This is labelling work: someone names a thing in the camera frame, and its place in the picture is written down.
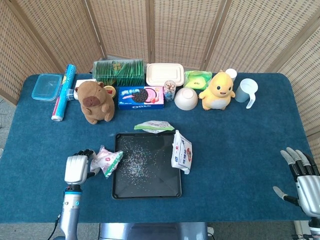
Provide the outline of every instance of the gray floor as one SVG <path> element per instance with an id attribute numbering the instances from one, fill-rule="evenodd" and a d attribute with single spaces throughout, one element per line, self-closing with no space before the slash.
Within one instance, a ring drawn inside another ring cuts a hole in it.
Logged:
<path id="1" fill-rule="evenodd" d="M 0 148 L 4 148 L 15 108 L 0 98 Z M 215 240 L 291 240 L 293 222 L 219 222 L 209 223 Z M 53 223 L 0 224 L 0 240 L 43 240 L 54 228 Z M 79 240 L 98 239 L 99 224 L 79 224 Z M 61 236 L 59 226 L 53 235 Z"/>

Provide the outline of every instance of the white measuring cup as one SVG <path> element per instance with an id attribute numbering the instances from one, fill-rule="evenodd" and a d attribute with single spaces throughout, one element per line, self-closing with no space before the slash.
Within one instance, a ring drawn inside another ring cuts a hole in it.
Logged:
<path id="1" fill-rule="evenodd" d="M 256 81 L 250 78 L 245 78 L 240 82 L 240 85 L 235 92 L 234 99 L 239 103 L 243 103 L 250 99 L 248 105 L 246 106 L 246 109 L 249 109 L 256 100 L 256 91 L 258 91 L 258 84 Z"/>

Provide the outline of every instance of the white package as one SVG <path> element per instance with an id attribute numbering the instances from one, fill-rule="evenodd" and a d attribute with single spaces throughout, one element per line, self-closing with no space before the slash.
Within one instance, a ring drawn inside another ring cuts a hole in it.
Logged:
<path id="1" fill-rule="evenodd" d="M 77 80 L 75 82 L 75 86 L 74 88 L 76 87 L 79 87 L 82 83 L 86 82 L 86 81 L 92 81 L 92 82 L 96 82 L 97 79 L 83 79 L 83 80 Z M 73 92 L 73 97 L 74 99 L 78 100 L 78 93 L 76 91 Z"/>
<path id="2" fill-rule="evenodd" d="M 178 130 L 175 131 L 173 140 L 171 166 L 181 169 L 184 174 L 190 173 L 192 163 L 192 144 Z"/>

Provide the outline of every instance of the oreo box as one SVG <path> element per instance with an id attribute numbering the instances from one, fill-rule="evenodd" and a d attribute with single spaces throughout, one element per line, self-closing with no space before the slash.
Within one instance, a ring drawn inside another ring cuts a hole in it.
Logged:
<path id="1" fill-rule="evenodd" d="M 120 109 L 163 109 L 162 86 L 121 86 L 118 90 Z"/>

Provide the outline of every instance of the black tray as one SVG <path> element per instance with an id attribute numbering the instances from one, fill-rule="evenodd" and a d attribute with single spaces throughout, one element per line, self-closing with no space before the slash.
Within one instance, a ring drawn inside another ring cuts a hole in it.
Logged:
<path id="1" fill-rule="evenodd" d="M 118 133 L 115 151 L 123 158 L 113 173 L 112 197 L 179 198 L 180 169 L 171 167 L 175 132 Z"/>

